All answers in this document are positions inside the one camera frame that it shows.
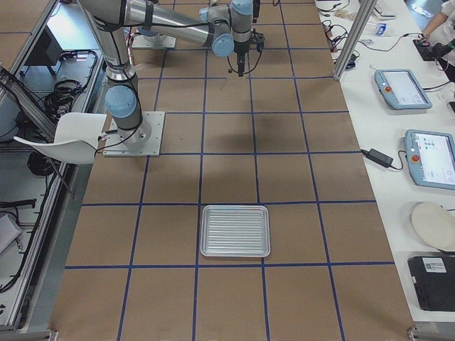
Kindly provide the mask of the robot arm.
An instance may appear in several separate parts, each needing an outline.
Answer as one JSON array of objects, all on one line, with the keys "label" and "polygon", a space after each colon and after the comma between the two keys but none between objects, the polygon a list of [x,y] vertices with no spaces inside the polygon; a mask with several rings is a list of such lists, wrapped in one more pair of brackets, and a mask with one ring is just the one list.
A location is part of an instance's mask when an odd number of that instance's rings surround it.
[{"label": "robot arm", "polygon": [[263,48],[264,37],[252,28],[259,17],[259,1],[212,1],[198,18],[165,8],[158,1],[80,1],[105,57],[108,90],[105,108],[113,118],[113,133],[101,152],[105,156],[157,156],[164,114],[145,112],[137,91],[131,51],[174,48],[184,40],[210,48],[226,58],[237,56],[232,69],[245,75],[251,45]]}]

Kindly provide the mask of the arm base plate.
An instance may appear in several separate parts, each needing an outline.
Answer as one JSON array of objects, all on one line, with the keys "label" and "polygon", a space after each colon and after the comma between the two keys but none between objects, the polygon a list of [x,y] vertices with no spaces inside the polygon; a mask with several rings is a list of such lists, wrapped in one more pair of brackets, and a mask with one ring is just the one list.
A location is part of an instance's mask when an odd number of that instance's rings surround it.
[{"label": "arm base plate", "polygon": [[142,112],[143,122],[138,131],[124,141],[128,134],[120,130],[119,134],[107,136],[107,148],[102,150],[106,157],[142,157],[159,156],[164,130],[165,112]]},{"label": "arm base plate", "polygon": [[174,49],[174,37],[156,34],[155,36],[138,35],[133,38],[132,48],[136,50],[165,50]]}]

